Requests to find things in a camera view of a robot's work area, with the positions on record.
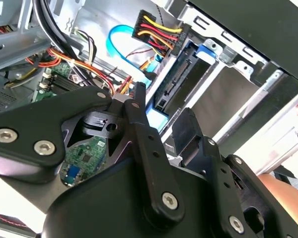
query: mounting hole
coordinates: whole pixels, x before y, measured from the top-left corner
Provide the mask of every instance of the mounting hole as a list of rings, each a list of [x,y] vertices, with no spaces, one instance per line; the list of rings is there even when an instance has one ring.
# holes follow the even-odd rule
[[[227,184],[226,182],[224,183],[225,187],[230,188],[229,184]]]
[[[156,158],[159,158],[159,157],[160,157],[159,153],[156,152],[156,151],[154,151],[152,154],[153,154],[153,156],[155,156]]]
[[[115,131],[117,129],[117,125],[114,123],[110,123],[107,127],[106,130],[107,131]]]
[[[140,108],[138,103],[131,103],[131,105],[133,105],[135,108]]]

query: red wire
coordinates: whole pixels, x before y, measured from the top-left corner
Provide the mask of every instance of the red wire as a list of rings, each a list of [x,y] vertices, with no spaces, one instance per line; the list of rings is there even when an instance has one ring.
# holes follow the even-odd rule
[[[50,48],[47,49],[47,52],[49,53],[49,55],[52,55]],[[34,62],[30,59],[30,58],[26,58],[26,61],[28,61],[30,64],[34,65]],[[53,61],[50,62],[41,62],[39,63],[39,67],[44,68],[44,67],[54,67],[57,66],[62,60],[60,58],[55,58]]]
[[[0,216],[0,220],[6,222],[6,223],[9,223],[11,225],[15,225],[15,226],[18,226],[18,227],[27,227],[26,225],[22,225],[22,224],[19,224],[19,223],[15,223],[15,222],[12,222],[12,221],[9,221],[3,217]]]
[[[178,38],[176,38],[176,37],[174,37],[174,36],[167,35],[167,34],[165,34],[165,33],[161,32],[161,31],[159,31],[158,29],[156,29],[156,28],[154,28],[154,27],[152,27],[152,26],[150,26],[150,25],[148,25],[148,24],[144,24],[144,23],[143,23],[143,24],[141,24],[140,26],[145,27],[145,28],[149,28],[149,29],[151,29],[152,31],[155,31],[156,33],[158,33],[158,34],[160,34],[160,35],[162,35],[162,36],[164,36],[164,37],[166,37],[166,38],[168,38],[168,39],[172,39],[172,40],[175,40],[175,41],[178,40]]]
[[[164,46],[158,45],[158,44],[155,43],[155,42],[149,41],[148,43],[149,43],[150,45],[154,46],[154,47],[157,47],[157,48],[161,49],[161,50],[165,50],[165,47],[164,47]]]
[[[0,33],[4,34],[4,33],[6,33],[6,31],[4,31],[0,28]]]

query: metal screw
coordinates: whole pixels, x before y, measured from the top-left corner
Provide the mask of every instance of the metal screw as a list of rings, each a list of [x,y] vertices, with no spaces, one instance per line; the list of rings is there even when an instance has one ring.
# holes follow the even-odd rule
[[[106,95],[103,94],[103,93],[97,93],[97,96],[98,96],[98,97],[101,97],[101,98],[106,98]]]
[[[242,164],[242,161],[240,160],[240,158],[235,157],[234,159],[235,159],[235,161],[236,161],[238,164],[240,164],[240,165]]]
[[[39,155],[52,155],[55,152],[55,145],[48,140],[40,140],[34,144],[34,150]]]
[[[131,105],[133,105],[135,108],[140,108],[140,106],[138,105],[138,103],[131,103]]]
[[[230,216],[229,223],[234,228],[234,230],[236,230],[238,233],[240,233],[240,234],[244,233],[244,226],[238,218],[236,218],[234,216]]]
[[[0,142],[1,143],[11,143],[18,138],[18,134],[11,129],[3,128],[0,129]]]
[[[162,201],[164,205],[167,206],[167,208],[171,210],[175,210],[178,207],[178,200],[175,198],[175,196],[169,192],[165,192],[162,195]]]
[[[209,142],[211,145],[215,145],[215,142],[214,142],[212,139],[208,139],[208,142]]]

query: gray metal frame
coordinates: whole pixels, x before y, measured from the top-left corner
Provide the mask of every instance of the gray metal frame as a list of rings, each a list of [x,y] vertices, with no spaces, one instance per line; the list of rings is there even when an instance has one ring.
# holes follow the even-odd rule
[[[14,1],[20,2],[19,0],[3,0],[1,2],[4,9],[9,4],[13,5],[15,9],[18,9]],[[50,44],[50,41],[46,39],[40,26],[31,27],[30,25],[32,1],[23,0],[20,8],[21,11],[17,22],[17,30],[0,35],[0,69],[40,52],[46,49]],[[5,14],[7,12],[15,16],[12,7],[7,8]],[[2,26],[2,24],[13,24],[11,20],[12,19],[2,17],[0,26]]]

